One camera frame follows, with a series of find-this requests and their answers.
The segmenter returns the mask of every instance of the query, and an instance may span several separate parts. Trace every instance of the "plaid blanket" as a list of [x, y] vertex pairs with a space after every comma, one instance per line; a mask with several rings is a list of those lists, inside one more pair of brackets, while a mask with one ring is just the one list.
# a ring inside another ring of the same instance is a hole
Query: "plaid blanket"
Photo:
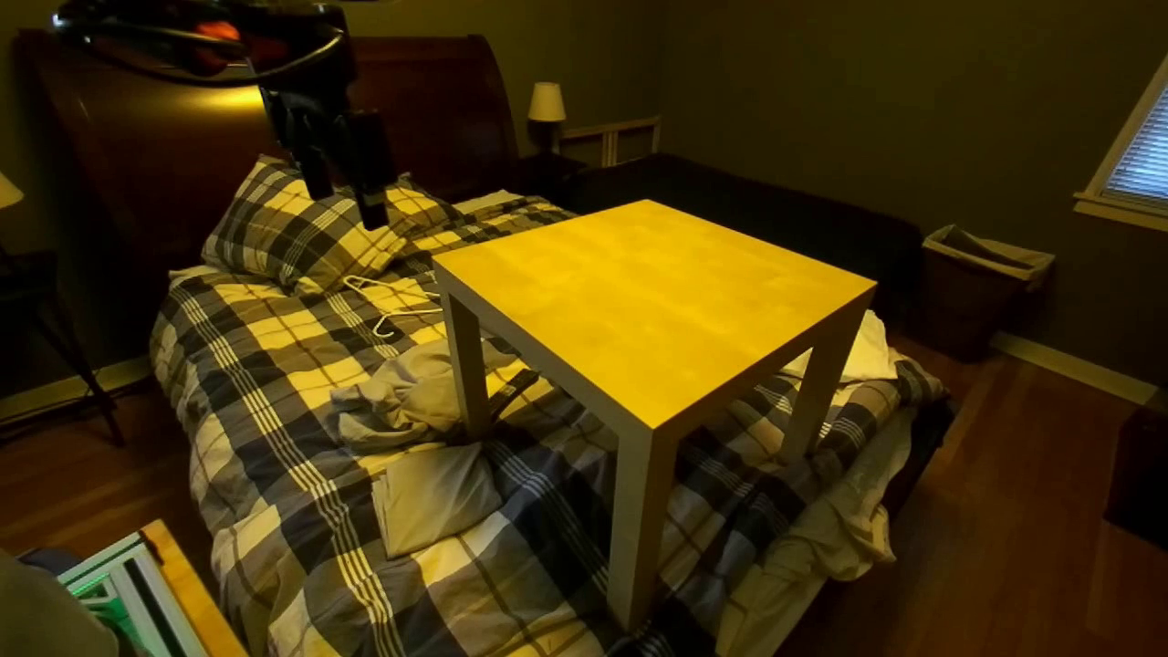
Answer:
[[797, 380], [764, 380], [688, 435], [661, 540], [663, 601], [632, 635], [601, 599], [614, 435], [548, 383], [484, 446], [505, 503], [389, 557], [368, 487], [396, 453], [334, 436], [327, 395], [440, 339], [440, 312], [419, 312], [432, 250], [550, 217], [562, 211], [528, 199], [455, 222], [384, 281], [318, 300], [216, 266], [171, 278], [154, 372], [194, 436], [191, 493], [216, 537], [220, 601], [251, 654], [710, 654], [743, 574], [898, 410], [936, 395], [913, 362], [898, 362], [898, 383], [838, 385], [821, 442], [788, 470], [772, 455]]

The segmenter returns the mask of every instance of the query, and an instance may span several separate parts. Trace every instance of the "bed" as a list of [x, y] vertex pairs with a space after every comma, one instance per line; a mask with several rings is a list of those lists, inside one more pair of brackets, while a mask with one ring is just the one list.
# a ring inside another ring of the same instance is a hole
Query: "bed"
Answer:
[[[435, 420], [447, 368], [432, 254], [569, 216], [540, 198], [451, 205], [523, 184], [481, 36], [357, 38], [357, 97], [413, 171], [394, 188], [413, 232], [377, 242], [357, 273], [231, 250], [243, 188], [295, 184], [258, 161], [258, 104], [104, 69], [43, 32], [17, 53], [91, 217], [157, 302], [154, 377], [191, 435], [220, 607], [251, 654], [772, 654], [823, 580], [893, 560], [893, 509], [949, 423], [943, 385], [902, 355], [891, 380], [834, 389], [798, 463], [778, 461], [797, 372], [681, 442], [663, 594], [632, 631], [601, 594], [614, 435], [507, 344], [490, 344], [495, 436], [468, 446]], [[318, 222], [299, 209], [318, 205], [295, 198], [281, 217]]]

